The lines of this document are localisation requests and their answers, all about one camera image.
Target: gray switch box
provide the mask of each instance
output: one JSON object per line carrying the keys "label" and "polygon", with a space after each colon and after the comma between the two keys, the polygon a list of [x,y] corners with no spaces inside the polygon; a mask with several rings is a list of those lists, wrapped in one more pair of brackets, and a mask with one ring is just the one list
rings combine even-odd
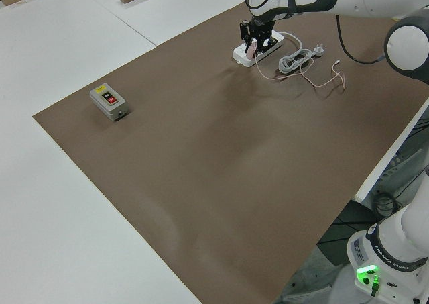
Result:
{"label": "gray switch box", "polygon": [[125,116],[128,113],[127,102],[112,87],[104,83],[91,89],[89,95],[93,103],[111,120]]}

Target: brown mat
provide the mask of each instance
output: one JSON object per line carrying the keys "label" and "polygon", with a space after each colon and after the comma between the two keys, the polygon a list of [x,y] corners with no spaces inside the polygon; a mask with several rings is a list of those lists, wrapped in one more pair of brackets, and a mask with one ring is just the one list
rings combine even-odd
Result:
{"label": "brown mat", "polygon": [[[346,91],[269,82],[231,59],[248,17],[226,11],[34,116],[204,304],[273,301],[428,96],[386,61],[346,58],[322,14],[276,29],[323,42],[308,75],[340,58]],[[349,50],[376,57],[391,24],[345,19]],[[104,82],[132,110],[118,122],[88,96]]]}

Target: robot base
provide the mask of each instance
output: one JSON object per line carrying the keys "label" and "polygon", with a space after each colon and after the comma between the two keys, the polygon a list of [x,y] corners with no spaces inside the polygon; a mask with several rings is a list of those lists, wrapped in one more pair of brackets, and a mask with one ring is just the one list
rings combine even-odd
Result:
{"label": "robot base", "polygon": [[[273,30],[272,36],[277,40],[277,44],[275,44],[272,48],[267,50],[267,52],[264,52],[263,54],[258,54],[257,55],[258,62],[264,59],[272,52],[274,52],[275,50],[277,50],[283,44],[284,37],[281,34]],[[236,47],[233,51],[233,58],[237,61],[237,64],[242,64],[244,67],[252,67],[255,64],[255,59],[248,58],[247,54],[245,53],[245,50],[246,50],[246,44],[242,44]]]}
{"label": "robot base", "polygon": [[356,232],[349,239],[347,254],[353,271],[355,285],[367,294],[387,304],[425,304],[429,298],[428,264],[413,272],[400,272],[382,261],[373,251],[366,232]]}

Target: white charging cable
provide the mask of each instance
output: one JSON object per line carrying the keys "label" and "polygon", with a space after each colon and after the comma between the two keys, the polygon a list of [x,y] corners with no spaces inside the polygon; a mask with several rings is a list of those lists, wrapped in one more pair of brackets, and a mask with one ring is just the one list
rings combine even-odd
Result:
{"label": "white charging cable", "polygon": [[[278,81],[278,80],[282,80],[282,79],[286,79],[289,77],[293,77],[293,76],[302,76],[304,77],[313,87],[323,87],[327,84],[329,84],[331,81],[333,81],[336,78],[340,78],[341,79],[341,85],[343,86],[343,88],[346,88],[346,80],[345,80],[345,76],[344,76],[344,72],[342,71],[336,71],[334,69],[334,67],[340,63],[340,60],[337,60],[331,67],[332,72],[334,73],[334,76],[326,81],[325,83],[321,84],[321,85],[316,85],[314,84],[306,75],[305,73],[310,69],[310,67],[314,64],[314,59],[313,57],[321,57],[324,53],[324,49],[323,49],[323,44],[318,44],[313,51],[309,50],[309,49],[305,49],[302,47],[302,42],[301,40],[296,37],[293,34],[290,34],[288,32],[279,32],[280,34],[285,34],[293,39],[295,39],[295,41],[297,41],[299,48],[297,49],[297,51],[295,51],[293,54],[289,55],[289,56],[285,56],[283,58],[281,58],[279,60],[279,71],[283,74],[288,74],[296,69],[300,69],[300,72],[297,72],[295,74],[289,74],[287,76],[282,76],[282,77],[276,77],[276,78],[271,78],[271,77],[267,77],[265,76],[259,65],[258,65],[258,61],[257,61],[257,54],[256,54],[256,42],[252,43],[252,45],[250,45],[249,49],[252,50],[255,54],[255,63],[256,63],[256,67],[259,71],[259,73],[261,74],[261,76],[263,76],[264,78],[271,80],[271,81]],[[307,69],[305,71],[302,71],[302,65],[305,64],[306,62],[310,61],[309,66],[307,67]]]}

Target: white cable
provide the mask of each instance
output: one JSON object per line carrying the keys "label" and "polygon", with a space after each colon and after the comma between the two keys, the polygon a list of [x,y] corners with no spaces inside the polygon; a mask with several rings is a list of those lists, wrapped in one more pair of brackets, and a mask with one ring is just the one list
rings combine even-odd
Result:
{"label": "white cable", "polygon": [[[290,78],[293,76],[302,76],[304,77],[313,87],[323,87],[327,84],[329,84],[331,81],[334,81],[337,77],[339,77],[341,79],[341,85],[343,86],[343,88],[346,88],[346,80],[345,80],[345,75],[344,72],[342,71],[336,71],[334,69],[334,67],[340,63],[340,60],[337,60],[331,67],[331,71],[334,73],[334,76],[326,81],[325,83],[321,84],[321,85],[316,85],[314,84],[311,79],[309,79],[306,75],[304,75],[309,69],[310,67],[314,64],[314,59],[312,58],[313,56],[322,56],[323,55],[323,48],[322,45],[317,45],[317,47],[315,47],[314,51],[311,51],[309,49],[303,49],[302,48],[302,42],[300,39],[298,39],[295,35],[290,34],[288,32],[279,32],[280,34],[285,34],[287,36],[290,36],[291,38],[295,39],[297,41],[297,43],[299,44],[299,49],[297,49],[297,51],[295,51],[293,54],[289,55],[289,56],[285,56],[283,58],[280,59],[279,61],[279,71],[282,72],[281,67],[284,66],[284,64],[286,63],[286,68],[288,70],[288,72],[283,72],[283,73],[289,73],[292,72],[293,70],[299,68],[300,72],[297,72],[295,74],[289,74],[287,76],[282,76],[282,77],[276,77],[276,78],[270,78],[266,75],[264,75],[259,67],[258,61],[257,61],[257,53],[256,53],[256,42],[252,43],[252,45],[250,45],[249,49],[252,50],[254,52],[254,57],[255,57],[255,63],[256,63],[256,67],[259,71],[259,73],[261,74],[261,76],[263,76],[265,79],[268,79],[270,81],[278,81],[278,80],[282,80],[282,79],[286,79],[286,78]],[[295,60],[295,57],[298,55],[303,55],[303,58],[300,58],[298,60]],[[293,59],[293,63],[291,63],[289,66],[287,65],[287,61],[292,61]],[[302,71],[302,65],[310,60],[310,64],[307,67],[307,69],[305,71]]]}

